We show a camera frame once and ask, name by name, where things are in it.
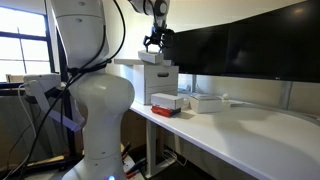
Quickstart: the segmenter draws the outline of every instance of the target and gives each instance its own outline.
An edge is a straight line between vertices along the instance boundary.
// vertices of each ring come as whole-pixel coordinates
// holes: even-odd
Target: desk leg
[[[146,178],[151,178],[170,166],[174,161],[163,161],[156,164],[156,139],[157,139],[157,125],[152,121],[147,120],[147,171]]]

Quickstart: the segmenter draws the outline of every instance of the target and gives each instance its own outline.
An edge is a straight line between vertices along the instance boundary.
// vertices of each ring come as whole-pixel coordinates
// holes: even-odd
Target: window frame
[[[4,32],[0,31],[0,37],[7,37],[7,38],[16,38],[19,39],[20,41],[20,47],[21,47],[21,53],[22,53],[22,60],[21,63],[23,63],[24,71],[26,72],[26,61],[23,50],[22,50],[22,40],[35,40],[35,41],[43,41],[47,43],[47,49],[48,49],[48,56],[49,56],[49,65],[50,65],[50,72],[54,73],[55,72],[55,65],[54,65],[54,59],[53,59],[53,49],[52,49],[52,42],[51,42],[51,34],[50,34],[50,29],[49,29],[49,19],[48,19],[48,14],[41,14],[41,13],[35,13],[35,12],[29,12],[25,10],[20,10],[20,9],[15,9],[15,8],[10,8],[10,7],[5,7],[5,6],[0,6],[1,8],[6,8],[6,9],[11,9],[15,11],[20,11],[20,12],[26,12],[26,13],[31,13],[31,14],[36,14],[36,15],[41,15],[44,18],[44,25],[45,25],[45,36],[36,36],[36,35],[27,35],[27,34],[19,34],[19,33],[11,33],[11,32]],[[7,85],[10,84],[11,82],[0,82],[0,89],[6,89]]]

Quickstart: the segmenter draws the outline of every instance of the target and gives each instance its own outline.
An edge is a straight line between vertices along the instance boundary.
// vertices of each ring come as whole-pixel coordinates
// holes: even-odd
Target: window
[[[0,7],[0,82],[6,74],[51,72],[47,24],[45,15]]]

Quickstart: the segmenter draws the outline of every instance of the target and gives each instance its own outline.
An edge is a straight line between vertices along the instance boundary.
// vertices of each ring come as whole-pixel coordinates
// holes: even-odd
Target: black monitor
[[[184,74],[220,76],[224,73],[229,24],[176,33],[164,58]]]
[[[320,3],[232,23],[226,61],[226,76],[320,82]]]

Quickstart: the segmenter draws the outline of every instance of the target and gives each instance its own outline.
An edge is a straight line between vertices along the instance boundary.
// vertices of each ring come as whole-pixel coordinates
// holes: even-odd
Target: white desk
[[[166,166],[156,166],[152,155],[155,123],[258,179],[320,179],[320,123],[248,107],[212,114],[187,110],[172,118],[150,109],[136,102],[131,106],[149,119],[149,177]]]

